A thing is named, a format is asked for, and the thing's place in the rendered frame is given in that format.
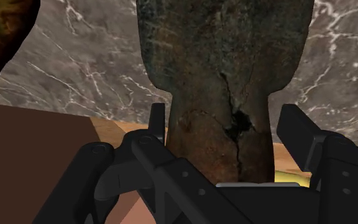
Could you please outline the rusty brown cracked figure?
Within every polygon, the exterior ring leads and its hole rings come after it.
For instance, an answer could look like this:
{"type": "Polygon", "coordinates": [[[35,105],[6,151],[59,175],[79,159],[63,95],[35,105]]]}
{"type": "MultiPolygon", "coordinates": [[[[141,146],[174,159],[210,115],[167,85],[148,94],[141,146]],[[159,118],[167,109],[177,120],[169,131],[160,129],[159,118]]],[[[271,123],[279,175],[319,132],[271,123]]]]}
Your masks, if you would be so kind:
{"type": "Polygon", "coordinates": [[[314,0],[136,0],[141,55],[171,93],[167,148],[212,183],[272,182],[268,97],[293,78],[314,0]]]}

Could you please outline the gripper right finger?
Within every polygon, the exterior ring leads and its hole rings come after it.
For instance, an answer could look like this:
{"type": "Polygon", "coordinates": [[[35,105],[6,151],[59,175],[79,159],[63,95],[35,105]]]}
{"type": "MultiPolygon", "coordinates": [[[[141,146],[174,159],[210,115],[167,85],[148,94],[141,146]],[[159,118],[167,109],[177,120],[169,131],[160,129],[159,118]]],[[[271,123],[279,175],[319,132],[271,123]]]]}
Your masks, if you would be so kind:
{"type": "Polygon", "coordinates": [[[358,147],[322,130],[295,104],[282,106],[277,135],[320,193],[318,224],[358,224],[358,147]]]}

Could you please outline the dark brown box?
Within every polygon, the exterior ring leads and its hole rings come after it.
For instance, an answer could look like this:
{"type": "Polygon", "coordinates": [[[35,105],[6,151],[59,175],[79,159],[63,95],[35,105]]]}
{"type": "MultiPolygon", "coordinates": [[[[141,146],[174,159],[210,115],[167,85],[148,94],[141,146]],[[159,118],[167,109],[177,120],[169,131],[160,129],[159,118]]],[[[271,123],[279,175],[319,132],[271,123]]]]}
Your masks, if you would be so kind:
{"type": "Polygon", "coordinates": [[[78,149],[89,117],[0,105],[0,224],[31,224],[78,149]]]}

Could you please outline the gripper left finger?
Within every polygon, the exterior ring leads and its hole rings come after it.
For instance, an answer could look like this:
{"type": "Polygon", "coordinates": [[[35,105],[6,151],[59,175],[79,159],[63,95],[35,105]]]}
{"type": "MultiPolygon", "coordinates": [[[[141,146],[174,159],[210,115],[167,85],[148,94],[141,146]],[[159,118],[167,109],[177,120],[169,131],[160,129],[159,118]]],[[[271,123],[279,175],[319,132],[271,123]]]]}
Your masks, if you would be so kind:
{"type": "Polygon", "coordinates": [[[148,128],[126,133],[119,148],[83,145],[32,224],[105,224],[119,196],[134,190],[156,224],[253,224],[164,140],[165,105],[154,103],[148,128]]]}

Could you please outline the yellow object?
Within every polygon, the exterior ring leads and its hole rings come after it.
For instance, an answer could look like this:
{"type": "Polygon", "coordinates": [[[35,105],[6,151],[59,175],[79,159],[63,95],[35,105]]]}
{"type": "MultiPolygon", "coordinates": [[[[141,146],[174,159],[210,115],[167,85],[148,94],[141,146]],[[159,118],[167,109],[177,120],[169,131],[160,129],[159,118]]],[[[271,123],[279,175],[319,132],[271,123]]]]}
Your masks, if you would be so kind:
{"type": "Polygon", "coordinates": [[[282,171],[275,171],[275,182],[298,183],[304,187],[310,186],[310,178],[282,171]]]}

